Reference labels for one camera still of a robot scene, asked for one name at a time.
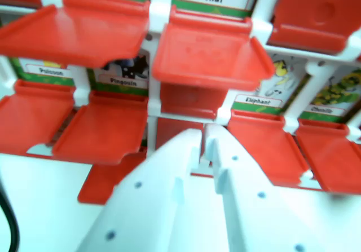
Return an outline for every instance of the white surface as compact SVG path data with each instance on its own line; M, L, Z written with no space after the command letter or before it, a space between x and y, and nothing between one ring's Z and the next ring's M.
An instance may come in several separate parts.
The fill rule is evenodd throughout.
M101 210L76 200L89 169L78 163L0 154L1 181L20 226L20 252L75 251ZM227 251L223 204L214 193L213 179L191 177L190 188L177 210L170 251ZM312 225L327 252L359 251L360 196L276 189L285 204ZM7 252L10 232L3 222L0 211L0 251Z
M19 252L75 251L102 208L77 202L90 167L0 154L1 182L20 228ZM0 224L1 252L8 249L7 231Z
M78 252L166 252L201 140L200 130L188 129L147 157L113 191Z

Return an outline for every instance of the black cable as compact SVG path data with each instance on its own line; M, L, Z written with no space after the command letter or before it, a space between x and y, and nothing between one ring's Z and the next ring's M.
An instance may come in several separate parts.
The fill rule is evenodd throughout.
M0 207L4 212L4 215L7 219L10 228L11 241L10 241L9 252L17 252L20 241L19 226L17 225L14 212L12 211L9 201L7 200L7 197L4 195L1 187L0 187Z

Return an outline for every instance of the cartoon caterpillar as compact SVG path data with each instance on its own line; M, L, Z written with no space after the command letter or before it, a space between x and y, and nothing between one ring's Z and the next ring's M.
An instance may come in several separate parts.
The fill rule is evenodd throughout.
M312 101L314 105L329 105L340 103L353 103L358 100L359 94L350 93L361 85L361 69L354 70L344 76L337 84L332 84L334 77L329 79L329 86L324 87Z
M296 80L288 73L284 60L275 61L274 66L276 68L276 76L280 77L281 80L277 81L272 88L266 91L267 97L282 94L282 89L289 90L296 83Z

